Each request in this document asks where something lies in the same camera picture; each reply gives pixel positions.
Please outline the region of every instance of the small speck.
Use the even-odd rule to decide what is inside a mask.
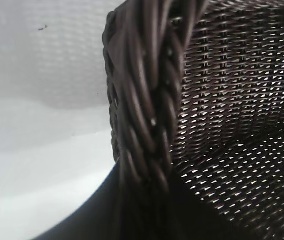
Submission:
[[[44,27],[39,28],[38,31],[43,31],[43,30],[45,30],[45,29],[47,29],[47,28],[48,28],[48,25],[45,24]]]
[[[151,125],[152,127],[155,127],[157,125],[157,120],[155,118],[151,119]]]

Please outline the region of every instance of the white background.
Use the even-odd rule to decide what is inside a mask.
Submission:
[[[50,229],[112,169],[102,33],[121,2],[0,0],[0,240]]]

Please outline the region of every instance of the gray wall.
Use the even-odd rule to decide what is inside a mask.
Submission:
[[[57,224],[112,168],[102,33],[121,2],[0,0],[0,240]]]

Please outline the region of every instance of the woven wicker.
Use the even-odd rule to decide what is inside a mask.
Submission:
[[[284,0],[129,0],[103,43],[122,238],[174,238],[173,167],[195,205],[283,240]]]

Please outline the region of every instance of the braided handle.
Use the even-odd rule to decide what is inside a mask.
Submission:
[[[103,34],[112,145],[120,164],[120,239],[172,239],[170,147],[178,128],[184,54],[208,0],[128,0]],[[180,23],[170,21],[172,9]]]

